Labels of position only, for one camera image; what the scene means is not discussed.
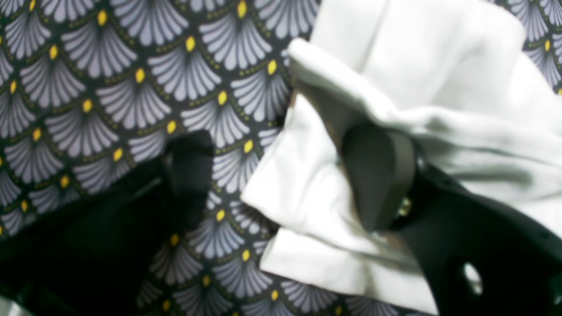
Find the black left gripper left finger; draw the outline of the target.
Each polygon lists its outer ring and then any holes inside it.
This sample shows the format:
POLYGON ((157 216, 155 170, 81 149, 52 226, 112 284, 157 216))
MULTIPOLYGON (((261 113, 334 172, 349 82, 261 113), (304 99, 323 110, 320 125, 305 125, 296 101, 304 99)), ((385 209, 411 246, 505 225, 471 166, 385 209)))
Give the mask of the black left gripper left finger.
POLYGON ((104 192, 2 242, 1 314, 132 314, 160 246, 202 220, 212 167, 207 131, 179 136, 104 192))

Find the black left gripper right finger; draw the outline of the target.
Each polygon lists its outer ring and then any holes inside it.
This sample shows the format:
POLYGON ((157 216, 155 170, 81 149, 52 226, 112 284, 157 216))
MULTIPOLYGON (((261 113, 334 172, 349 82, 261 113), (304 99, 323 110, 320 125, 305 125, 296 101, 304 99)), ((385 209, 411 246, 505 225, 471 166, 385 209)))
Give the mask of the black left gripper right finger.
POLYGON ((394 130, 347 130, 342 158, 360 222, 412 250, 442 316, 559 316, 561 240, 521 212, 473 194, 394 130))

